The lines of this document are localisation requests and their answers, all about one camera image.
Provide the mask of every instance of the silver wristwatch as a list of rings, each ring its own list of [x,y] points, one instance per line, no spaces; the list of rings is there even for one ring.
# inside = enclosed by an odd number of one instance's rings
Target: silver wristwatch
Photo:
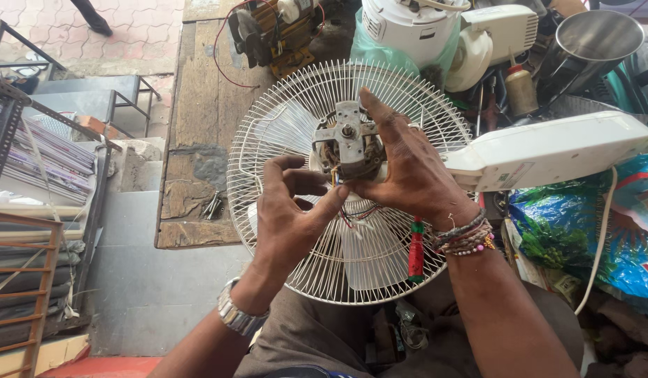
[[[226,324],[231,330],[236,331],[242,336],[252,337],[263,326],[266,319],[268,319],[270,310],[261,316],[248,315],[239,310],[231,300],[231,289],[238,281],[240,281],[240,277],[230,280],[224,289],[221,290],[221,294],[217,298],[219,317],[221,318],[221,322]]]

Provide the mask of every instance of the fan motor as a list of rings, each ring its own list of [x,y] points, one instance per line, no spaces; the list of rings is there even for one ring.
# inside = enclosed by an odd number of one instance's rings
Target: fan motor
[[[356,101],[336,103],[336,112],[312,134],[312,151],[321,166],[321,171],[329,173],[338,168],[341,179],[363,178],[372,180],[378,175],[383,161],[387,160],[385,146],[378,137],[375,122],[364,122],[362,115],[368,115]]]

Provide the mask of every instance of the gray floor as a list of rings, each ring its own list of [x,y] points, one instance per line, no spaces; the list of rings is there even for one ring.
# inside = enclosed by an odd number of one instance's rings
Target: gray floor
[[[107,193],[87,289],[93,355],[163,356],[251,259],[243,245],[157,250],[158,192]]]

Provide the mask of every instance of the plastic bag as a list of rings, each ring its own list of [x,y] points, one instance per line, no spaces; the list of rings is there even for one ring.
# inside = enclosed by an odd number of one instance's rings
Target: plastic bag
[[[616,168],[618,185],[595,282],[619,299],[626,300],[619,291],[648,298],[648,154]],[[610,185],[606,171],[517,190],[509,210],[522,252],[535,264],[587,280]]]
[[[403,69],[406,75],[421,75],[423,79],[432,82],[437,90],[443,92],[446,74],[450,70],[454,53],[457,50],[461,17],[457,17],[457,22],[455,22],[454,28],[450,32],[441,53],[420,70],[405,52],[395,48],[381,46],[378,42],[370,38],[362,23],[363,11],[364,8],[362,7],[356,14],[356,30],[354,31],[352,49],[350,50],[350,60],[367,60],[380,66],[382,64],[389,64],[392,67]]]

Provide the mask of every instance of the leg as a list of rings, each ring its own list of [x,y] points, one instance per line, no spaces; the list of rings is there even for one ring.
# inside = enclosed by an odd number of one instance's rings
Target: leg
[[[556,295],[527,282],[523,284],[562,341],[574,365],[580,369],[583,337],[571,308]],[[408,296],[407,301],[433,320],[429,329],[429,346],[387,370],[381,377],[421,377],[434,371],[439,372],[439,377],[480,377],[456,307],[448,272],[442,272],[429,285]]]
[[[82,16],[84,16],[84,19],[86,20],[86,22],[88,22],[88,26],[91,27],[91,30],[96,33],[103,34],[107,37],[112,35],[112,30],[107,24],[107,21],[105,21],[105,19],[103,19],[102,16],[96,12],[96,9],[93,8],[93,4],[91,4],[89,0],[70,1],[72,1],[72,4],[77,7]]]
[[[371,377],[364,364],[373,307],[330,305],[283,288],[236,378],[265,377],[295,365],[318,365],[357,378]]]

